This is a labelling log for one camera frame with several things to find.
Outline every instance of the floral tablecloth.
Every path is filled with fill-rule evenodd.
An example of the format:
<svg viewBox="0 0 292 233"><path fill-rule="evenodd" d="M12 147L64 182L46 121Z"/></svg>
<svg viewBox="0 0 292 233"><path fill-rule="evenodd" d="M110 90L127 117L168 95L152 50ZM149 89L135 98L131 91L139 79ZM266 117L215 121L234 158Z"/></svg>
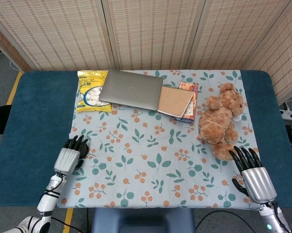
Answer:
<svg viewBox="0 0 292 233"><path fill-rule="evenodd" d="M242 119L234 122L239 147L258 151L239 70L139 70L164 79L164 85L198 83L192 124L146 109L112 104L112 112L74 112L70 138L85 135L90 150L82 167L67 177L59 207L258 208L231 182L243 184L233 161L215 159L197 140L205 99L231 82L242 94Z"/></svg>

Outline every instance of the blue table surface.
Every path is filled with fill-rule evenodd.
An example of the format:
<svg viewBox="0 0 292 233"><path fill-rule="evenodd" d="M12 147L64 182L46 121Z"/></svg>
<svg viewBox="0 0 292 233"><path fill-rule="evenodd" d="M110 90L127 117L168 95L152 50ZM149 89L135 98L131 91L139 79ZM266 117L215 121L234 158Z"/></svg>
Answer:
<svg viewBox="0 0 292 233"><path fill-rule="evenodd" d="M242 70L256 141L281 207L292 207L292 149L270 76ZM0 206L36 206L69 137L76 71L23 74L0 146Z"/></svg>

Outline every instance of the yellow snack bag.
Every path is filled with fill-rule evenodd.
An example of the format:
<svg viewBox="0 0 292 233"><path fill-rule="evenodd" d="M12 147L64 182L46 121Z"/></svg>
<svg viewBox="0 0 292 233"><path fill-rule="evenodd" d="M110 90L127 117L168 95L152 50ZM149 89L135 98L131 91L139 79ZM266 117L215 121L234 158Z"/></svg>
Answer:
<svg viewBox="0 0 292 233"><path fill-rule="evenodd" d="M108 70L80 70L78 71L80 100L77 112L103 111L111 112L111 104L99 101L103 83Z"/></svg>

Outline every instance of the robotic hand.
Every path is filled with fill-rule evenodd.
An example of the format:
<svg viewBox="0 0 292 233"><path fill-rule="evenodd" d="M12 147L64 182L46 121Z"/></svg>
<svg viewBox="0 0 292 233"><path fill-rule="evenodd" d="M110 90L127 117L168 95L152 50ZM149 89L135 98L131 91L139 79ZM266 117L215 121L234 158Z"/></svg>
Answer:
<svg viewBox="0 0 292 233"><path fill-rule="evenodd" d="M259 213L269 232L291 232L281 209L274 201L277 194L269 173L262 166L257 154L251 148L248 149L249 152L245 148L240 150L234 147L234 149L238 156L231 150L229 153L243 176L245 188L236 179L232 179L234 186L241 193L249 196L253 202L260 204Z"/></svg>
<svg viewBox="0 0 292 233"><path fill-rule="evenodd" d="M81 167L83 160L80 159L83 159L88 152L86 144L88 139L83 141L83 137L84 135L80 136L78 140L78 136L68 139L59 152L54 165L56 174L51 177L37 208L40 218L27 217L17 227L4 233L47 233L49 231L52 213L66 184L66 176Z"/></svg>

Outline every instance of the teddy bear leg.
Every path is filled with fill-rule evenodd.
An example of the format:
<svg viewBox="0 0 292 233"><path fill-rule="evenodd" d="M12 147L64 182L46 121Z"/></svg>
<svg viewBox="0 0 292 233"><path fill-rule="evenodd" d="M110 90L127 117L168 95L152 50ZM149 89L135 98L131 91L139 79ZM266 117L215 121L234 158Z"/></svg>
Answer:
<svg viewBox="0 0 292 233"><path fill-rule="evenodd" d="M220 160L232 160L232 156L230 155L229 150L232 150L234 153L236 153L233 145L230 143L210 144L210 147L215 157Z"/></svg>
<svg viewBox="0 0 292 233"><path fill-rule="evenodd" d="M227 143L234 143L239 137L238 132L234 129L234 124L231 122L228 129L225 131L224 140Z"/></svg>

